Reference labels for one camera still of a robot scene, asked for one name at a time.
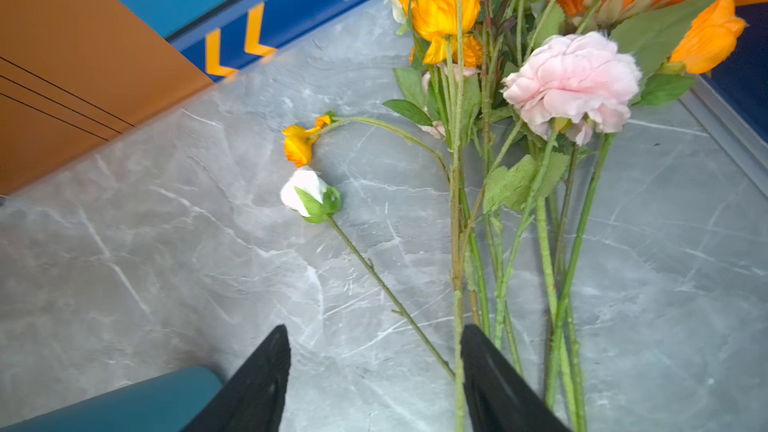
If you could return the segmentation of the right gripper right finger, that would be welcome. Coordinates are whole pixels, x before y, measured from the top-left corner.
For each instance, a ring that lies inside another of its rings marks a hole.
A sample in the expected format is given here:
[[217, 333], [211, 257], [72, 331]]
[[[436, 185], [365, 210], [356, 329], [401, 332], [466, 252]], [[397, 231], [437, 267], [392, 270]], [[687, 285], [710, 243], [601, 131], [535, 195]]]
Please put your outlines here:
[[569, 431], [474, 324], [463, 329], [461, 357], [464, 393], [473, 430]]

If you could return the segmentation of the orange poppy flower stem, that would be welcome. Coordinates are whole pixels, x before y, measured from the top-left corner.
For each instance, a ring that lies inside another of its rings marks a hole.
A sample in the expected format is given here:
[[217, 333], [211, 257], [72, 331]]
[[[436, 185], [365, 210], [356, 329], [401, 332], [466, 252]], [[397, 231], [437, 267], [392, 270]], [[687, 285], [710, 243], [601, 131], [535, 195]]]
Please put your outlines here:
[[444, 130], [450, 154], [448, 166], [451, 237], [455, 428], [465, 430], [468, 418], [464, 392], [465, 365], [461, 335], [481, 312], [469, 285], [473, 216], [464, 184], [464, 150], [472, 139], [480, 111], [477, 68], [483, 50], [475, 33], [483, 0], [396, 0], [414, 36], [414, 67], [430, 75], [424, 95], [424, 115], [433, 128]]

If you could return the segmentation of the teal ceramic vase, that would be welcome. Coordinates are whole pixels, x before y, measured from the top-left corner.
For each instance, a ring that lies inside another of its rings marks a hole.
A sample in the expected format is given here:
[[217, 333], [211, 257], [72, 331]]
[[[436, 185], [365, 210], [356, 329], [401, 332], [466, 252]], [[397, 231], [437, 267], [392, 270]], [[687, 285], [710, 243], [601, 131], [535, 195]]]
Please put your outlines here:
[[5, 431], [180, 431], [222, 389], [211, 370], [187, 367], [5, 426]]

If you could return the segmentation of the white rosebud flower stem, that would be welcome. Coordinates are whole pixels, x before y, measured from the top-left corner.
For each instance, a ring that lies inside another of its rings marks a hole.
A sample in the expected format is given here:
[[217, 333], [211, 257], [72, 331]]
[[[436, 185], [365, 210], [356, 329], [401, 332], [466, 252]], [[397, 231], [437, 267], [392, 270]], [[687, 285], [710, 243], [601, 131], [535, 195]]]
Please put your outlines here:
[[437, 350], [432, 341], [427, 337], [413, 316], [396, 297], [390, 287], [378, 274], [373, 263], [368, 260], [353, 244], [348, 235], [338, 225], [334, 216], [342, 208], [341, 193], [336, 187], [328, 185], [320, 175], [310, 167], [300, 167], [294, 172], [280, 190], [280, 199], [289, 209], [298, 213], [306, 222], [312, 224], [328, 224], [340, 237], [349, 251], [360, 261], [369, 275], [374, 279], [384, 294], [390, 299], [399, 314], [416, 333], [418, 338], [427, 347], [438, 364], [445, 370], [451, 379], [456, 374], [448, 361]]

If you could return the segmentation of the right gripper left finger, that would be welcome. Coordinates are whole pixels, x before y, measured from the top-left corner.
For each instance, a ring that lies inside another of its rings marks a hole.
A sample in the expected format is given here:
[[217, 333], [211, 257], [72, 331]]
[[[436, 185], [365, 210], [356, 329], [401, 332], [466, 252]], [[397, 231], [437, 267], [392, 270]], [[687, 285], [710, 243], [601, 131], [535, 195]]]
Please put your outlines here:
[[277, 431], [285, 408], [290, 366], [288, 331], [281, 324], [183, 431]]

